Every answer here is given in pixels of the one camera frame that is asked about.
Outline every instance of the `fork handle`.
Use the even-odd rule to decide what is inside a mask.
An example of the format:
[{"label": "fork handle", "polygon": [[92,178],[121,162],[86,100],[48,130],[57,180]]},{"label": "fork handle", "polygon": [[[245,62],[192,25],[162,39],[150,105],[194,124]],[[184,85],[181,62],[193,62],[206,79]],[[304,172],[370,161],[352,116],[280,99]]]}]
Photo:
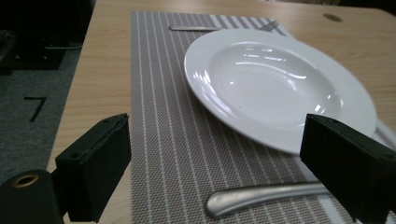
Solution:
[{"label": "fork handle", "polygon": [[206,209],[212,217],[222,217],[236,210],[272,200],[330,193],[319,182],[250,186],[220,190],[209,196]]}]

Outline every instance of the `black printed number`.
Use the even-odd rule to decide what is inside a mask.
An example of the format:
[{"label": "black printed number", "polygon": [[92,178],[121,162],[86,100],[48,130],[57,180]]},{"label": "black printed number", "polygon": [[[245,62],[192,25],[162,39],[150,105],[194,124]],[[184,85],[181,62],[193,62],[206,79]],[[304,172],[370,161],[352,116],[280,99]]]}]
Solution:
[{"label": "black printed number", "polygon": [[38,104],[37,108],[35,109],[35,113],[33,116],[30,118],[30,122],[35,122],[35,119],[37,118],[38,114],[41,111],[41,108],[43,107],[44,103],[46,103],[47,97],[31,97],[31,96],[25,96],[23,98],[24,100],[37,100],[40,101],[40,104]]}]

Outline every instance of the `white plate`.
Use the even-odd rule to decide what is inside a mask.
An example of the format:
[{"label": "white plate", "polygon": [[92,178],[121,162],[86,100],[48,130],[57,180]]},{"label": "white plate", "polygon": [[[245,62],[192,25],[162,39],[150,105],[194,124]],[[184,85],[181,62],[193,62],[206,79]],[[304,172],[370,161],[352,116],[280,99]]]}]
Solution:
[{"label": "white plate", "polygon": [[254,30],[203,35],[187,50],[190,87],[217,118],[257,142],[300,152],[307,113],[372,136],[373,101],[341,64],[297,40]]}]

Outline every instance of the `gray placemat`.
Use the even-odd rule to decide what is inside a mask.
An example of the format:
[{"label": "gray placemat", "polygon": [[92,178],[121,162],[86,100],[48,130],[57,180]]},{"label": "gray placemat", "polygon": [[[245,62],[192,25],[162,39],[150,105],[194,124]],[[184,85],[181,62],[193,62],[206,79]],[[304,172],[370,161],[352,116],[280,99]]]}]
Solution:
[{"label": "gray placemat", "polygon": [[[134,11],[132,13],[132,209],[134,223],[351,222],[332,196],[275,201],[214,219],[214,191],[312,181],[298,156],[265,147],[212,116],[183,73],[184,54],[205,32],[170,24],[257,29],[265,18]],[[282,26],[273,31],[292,37]]]}]

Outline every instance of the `silver utensil handle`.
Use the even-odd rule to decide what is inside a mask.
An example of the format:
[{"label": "silver utensil handle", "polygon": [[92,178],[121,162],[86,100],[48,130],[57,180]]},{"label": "silver utensil handle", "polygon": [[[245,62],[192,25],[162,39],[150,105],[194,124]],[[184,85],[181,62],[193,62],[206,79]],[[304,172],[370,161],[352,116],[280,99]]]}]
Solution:
[{"label": "silver utensil handle", "polygon": [[207,27],[207,26],[175,26],[170,25],[169,30],[173,31],[217,31],[221,30],[220,27]]},{"label": "silver utensil handle", "polygon": [[210,195],[206,208],[210,216],[222,217],[258,203],[324,193],[330,192],[319,182],[225,189]]}]

